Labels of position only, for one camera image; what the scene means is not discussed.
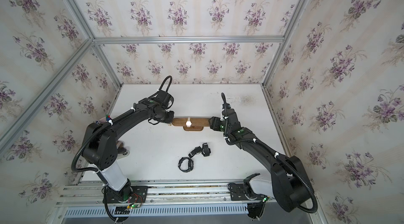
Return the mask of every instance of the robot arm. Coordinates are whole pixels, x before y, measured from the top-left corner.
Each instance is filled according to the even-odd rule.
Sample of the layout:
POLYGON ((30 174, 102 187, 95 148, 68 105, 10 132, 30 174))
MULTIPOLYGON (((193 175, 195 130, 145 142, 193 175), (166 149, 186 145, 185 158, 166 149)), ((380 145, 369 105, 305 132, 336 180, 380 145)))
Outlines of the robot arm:
POLYGON ((72 171, 94 171, 106 185, 105 193, 114 195, 120 202, 126 202, 131 196, 129 179, 122 173, 116 158, 118 151, 116 141, 128 130, 144 120, 151 119, 157 123, 171 123, 174 112, 168 109, 174 102, 174 98, 167 92, 171 84, 171 76, 168 76, 160 89, 148 98, 134 103, 133 107, 124 114, 109 120, 104 124, 92 123, 88 125, 82 147, 72 162, 72 171), (166 91, 161 90, 167 79, 170 78, 166 91), (78 169, 77 160, 82 155, 93 167, 78 169))
POLYGON ((223 93, 222 99, 224 102, 222 119, 210 118, 210 128, 215 131, 222 131, 228 145, 236 145, 247 151, 271 173, 270 180, 259 174, 254 174, 245 179, 249 197, 254 198, 260 194, 274 196, 279 205, 287 212, 298 207, 308 213, 315 213, 317 200, 300 159, 296 156, 287 157, 280 154, 260 141, 251 130, 240 125, 237 114, 226 103, 223 93), (313 202, 311 209, 300 206, 310 198, 313 202))

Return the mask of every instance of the floral wallpaper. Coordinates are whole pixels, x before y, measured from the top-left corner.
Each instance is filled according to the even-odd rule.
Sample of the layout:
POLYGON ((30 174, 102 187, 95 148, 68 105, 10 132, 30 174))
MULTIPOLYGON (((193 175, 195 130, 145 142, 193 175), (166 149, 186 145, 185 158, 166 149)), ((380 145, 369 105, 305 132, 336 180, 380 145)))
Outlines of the floral wallpaper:
MULTIPOLYGON (((4 175, 0 193, 13 202, 2 204, 3 221, 46 223, 59 190, 78 181, 78 173, 72 173, 70 164, 87 125, 109 112, 115 94, 102 65, 88 52, 0 156, 4 175), (16 217, 15 205, 23 215, 16 217)), ((78 166, 83 165, 84 160, 80 160, 78 166)))
POLYGON ((62 0, 0 0, 0 135, 84 41, 62 0))
POLYGON ((403 0, 310 0, 282 53, 266 88, 329 223, 404 222, 403 69, 403 0))
POLYGON ((102 49, 124 84, 158 84, 167 75, 172 75, 176 84, 256 84, 262 83, 278 46, 278 43, 106 44, 102 49))
POLYGON ((282 35, 297 1, 77 0, 100 37, 282 35))
MULTIPOLYGON (((63 0, 0 3, 3 134, 85 39, 63 0)), ((79 178, 71 172, 70 163, 86 126, 108 113, 115 94, 102 65, 88 52, 1 154, 0 194, 8 199, 1 204, 2 222, 48 221, 60 189, 79 178)))

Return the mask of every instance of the black mounting plate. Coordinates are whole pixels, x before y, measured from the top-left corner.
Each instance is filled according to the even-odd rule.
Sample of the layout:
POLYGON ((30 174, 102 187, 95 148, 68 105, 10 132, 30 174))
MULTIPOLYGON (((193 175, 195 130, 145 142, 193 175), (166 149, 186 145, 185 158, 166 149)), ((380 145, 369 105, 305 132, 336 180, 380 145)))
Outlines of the black mounting plate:
MULTIPOLYGON (((253 199, 247 198, 243 183, 240 183, 240 184, 230 183, 228 185, 228 188, 230 190, 230 199, 232 201, 253 200, 253 199)), ((261 194, 254 200, 263 200, 264 198, 265 198, 265 195, 261 194)))
MULTIPOLYGON (((139 195, 142 200, 140 200, 138 198, 136 203, 141 203, 141 202, 146 202, 146 196, 148 194, 148 186, 131 186, 131 188, 133 189, 133 193, 136 193, 137 195, 139 195)), ((107 203, 108 204, 113 204, 113 203, 120 203, 119 201, 117 201, 116 199, 113 198, 113 195, 109 195, 107 194, 107 203)), ((132 196, 132 198, 129 200, 128 203, 134 203, 134 201, 136 200, 136 196, 132 196)))

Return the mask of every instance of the vent grille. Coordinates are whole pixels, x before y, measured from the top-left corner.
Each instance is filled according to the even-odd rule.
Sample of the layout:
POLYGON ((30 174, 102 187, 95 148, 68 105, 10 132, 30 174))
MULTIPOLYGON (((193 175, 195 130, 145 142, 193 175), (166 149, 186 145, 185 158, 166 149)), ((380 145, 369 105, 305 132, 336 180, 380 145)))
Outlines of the vent grille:
MULTIPOLYGON (((129 214, 118 214, 115 206, 109 207, 114 216, 180 216, 180 215, 212 215, 212 214, 246 214, 246 203, 220 203, 203 205, 143 205, 132 209, 129 214)), ((65 218, 107 217, 104 206, 68 207, 65 218)))

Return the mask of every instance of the metal rail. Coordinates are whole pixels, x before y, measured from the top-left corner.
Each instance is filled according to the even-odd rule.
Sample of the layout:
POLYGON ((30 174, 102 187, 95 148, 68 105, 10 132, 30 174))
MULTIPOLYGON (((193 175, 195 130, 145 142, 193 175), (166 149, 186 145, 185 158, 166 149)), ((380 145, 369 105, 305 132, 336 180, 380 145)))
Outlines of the metal rail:
POLYGON ((87 39, 81 46, 74 52, 70 59, 60 68, 54 75, 45 88, 37 95, 30 105, 27 106, 25 111, 19 116, 16 122, 9 127, 9 129, 0 138, 0 155, 7 151, 21 132, 29 125, 34 119, 36 114, 42 109, 43 105, 48 102, 48 99, 58 87, 63 83, 66 75, 70 74, 70 70, 83 58, 86 52, 93 45, 90 39, 87 39))
POLYGON ((96 37, 95 44, 281 43, 281 35, 201 37, 96 37))
POLYGON ((310 0, 299 0, 295 6, 295 11, 293 12, 292 17, 289 20, 288 26, 286 27, 285 30, 285 35, 284 35, 284 42, 278 47, 278 50, 276 51, 276 54, 274 56, 274 60, 270 64, 270 68, 267 70, 266 76, 264 78, 263 85, 265 87, 268 86, 269 82, 271 81, 276 67, 280 63, 280 60, 282 58, 283 51, 285 50, 286 46, 290 44, 290 40, 292 39, 293 33, 298 27, 299 21, 301 16, 303 15, 303 12, 306 8, 306 5, 309 4, 310 0))

